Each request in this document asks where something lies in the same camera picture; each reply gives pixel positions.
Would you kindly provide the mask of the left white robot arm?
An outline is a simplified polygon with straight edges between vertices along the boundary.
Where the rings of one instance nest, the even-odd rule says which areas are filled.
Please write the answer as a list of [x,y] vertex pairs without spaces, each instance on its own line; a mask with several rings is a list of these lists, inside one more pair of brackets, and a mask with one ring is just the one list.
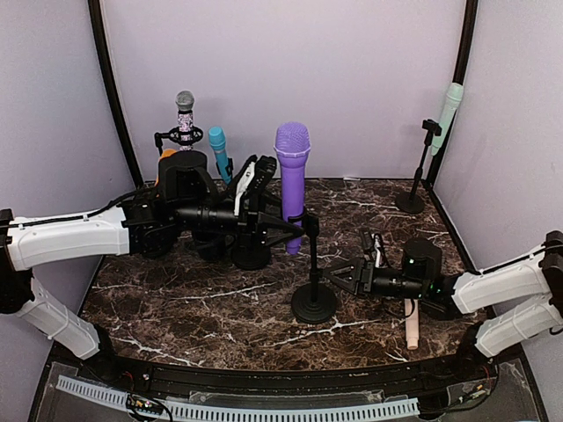
[[105,332],[85,322],[47,292],[33,275],[46,263],[98,255],[168,252],[184,231],[214,246],[223,236],[235,241],[235,261],[261,268],[273,245],[304,233],[305,207],[291,207],[267,187],[277,169],[271,156],[251,156],[224,190],[208,174],[207,157],[195,150],[164,151],[157,180],[73,215],[41,218],[1,213],[1,311],[26,320],[81,360],[105,383],[124,375]]

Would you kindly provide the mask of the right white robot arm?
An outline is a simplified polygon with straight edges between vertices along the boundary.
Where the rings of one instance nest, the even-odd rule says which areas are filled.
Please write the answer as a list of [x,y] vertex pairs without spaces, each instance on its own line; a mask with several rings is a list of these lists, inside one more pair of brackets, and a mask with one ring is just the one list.
[[503,350],[562,325],[562,234],[546,234],[535,250],[484,270],[442,274],[442,250],[423,237],[403,247],[401,267],[379,267],[368,257],[326,268],[326,279],[356,296],[418,301],[436,320],[454,320],[500,302],[522,298],[512,310],[470,327],[449,363],[459,382],[472,378]]

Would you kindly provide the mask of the pale pink microphone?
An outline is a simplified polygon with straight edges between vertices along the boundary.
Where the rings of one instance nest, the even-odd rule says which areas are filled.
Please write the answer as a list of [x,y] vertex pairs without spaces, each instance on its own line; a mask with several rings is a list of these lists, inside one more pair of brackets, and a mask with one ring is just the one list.
[[407,349],[409,351],[416,350],[419,347],[420,339],[419,305],[417,300],[405,299],[405,329]]

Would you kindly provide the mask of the purple microphone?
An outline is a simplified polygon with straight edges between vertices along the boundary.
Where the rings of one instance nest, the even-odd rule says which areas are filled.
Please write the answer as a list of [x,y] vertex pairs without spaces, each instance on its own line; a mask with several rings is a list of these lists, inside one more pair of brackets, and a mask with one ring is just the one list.
[[274,150],[281,168],[281,210],[288,221],[303,214],[305,166],[311,151],[309,131],[303,123],[291,121],[277,128]]

